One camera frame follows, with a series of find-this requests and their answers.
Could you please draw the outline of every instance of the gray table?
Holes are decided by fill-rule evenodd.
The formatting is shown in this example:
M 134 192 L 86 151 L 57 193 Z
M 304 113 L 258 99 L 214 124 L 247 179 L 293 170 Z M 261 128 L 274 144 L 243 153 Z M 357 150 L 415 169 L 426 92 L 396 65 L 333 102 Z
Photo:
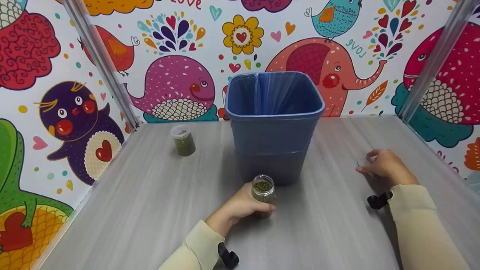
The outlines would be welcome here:
M 102 174 L 45 270 L 156 270 L 242 185 L 229 123 L 191 124 L 196 152 L 176 155 L 170 124 L 143 125 Z M 374 191 L 355 172 L 373 147 L 393 149 L 428 188 L 472 269 L 480 267 L 480 198 L 395 117 L 321 119 L 301 180 L 277 189 L 269 220 L 245 219 L 228 236 L 239 270 L 394 270 L 395 226 L 366 206 Z

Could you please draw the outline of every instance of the cartoon penguin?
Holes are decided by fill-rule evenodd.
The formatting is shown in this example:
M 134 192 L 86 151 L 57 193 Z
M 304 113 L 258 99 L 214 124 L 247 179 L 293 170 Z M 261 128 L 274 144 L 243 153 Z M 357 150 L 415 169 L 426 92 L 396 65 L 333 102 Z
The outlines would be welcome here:
M 73 173 L 92 185 L 125 141 L 109 116 L 110 105 L 99 110 L 92 92 L 74 81 L 53 86 L 35 104 L 48 132 L 63 141 L 47 159 L 67 158 Z

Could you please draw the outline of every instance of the trash bin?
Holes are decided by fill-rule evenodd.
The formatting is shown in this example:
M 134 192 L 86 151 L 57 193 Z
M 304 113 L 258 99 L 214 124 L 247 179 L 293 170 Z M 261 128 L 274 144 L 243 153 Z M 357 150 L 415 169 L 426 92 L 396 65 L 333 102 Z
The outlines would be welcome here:
M 228 84 L 225 104 L 244 179 L 266 174 L 275 185 L 297 181 L 325 108 L 308 75 L 237 75 Z

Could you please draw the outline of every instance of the cream sweater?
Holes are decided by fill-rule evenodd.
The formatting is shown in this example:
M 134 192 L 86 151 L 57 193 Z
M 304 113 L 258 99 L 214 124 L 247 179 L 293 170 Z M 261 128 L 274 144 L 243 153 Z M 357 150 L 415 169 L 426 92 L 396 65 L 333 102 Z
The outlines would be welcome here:
M 404 270 L 468 270 L 469 267 L 442 226 L 437 208 L 421 185 L 397 185 L 388 200 L 398 234 Z M 203 221 L 159 270 L 211 270 L 225 239 Z

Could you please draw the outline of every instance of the green dinosaur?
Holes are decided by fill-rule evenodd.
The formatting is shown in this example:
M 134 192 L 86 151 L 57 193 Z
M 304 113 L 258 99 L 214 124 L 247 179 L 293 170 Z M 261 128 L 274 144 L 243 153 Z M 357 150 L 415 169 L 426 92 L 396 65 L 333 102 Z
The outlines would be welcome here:
M 51 206 L 70 216 L 73 209 L 69 205 L 20 188 L 24 147 L 22 134 L 10 121 L 0 119 L 0 215 L 10 209 L 25 206 L 24 228 L 32 226 L 37 205 Z

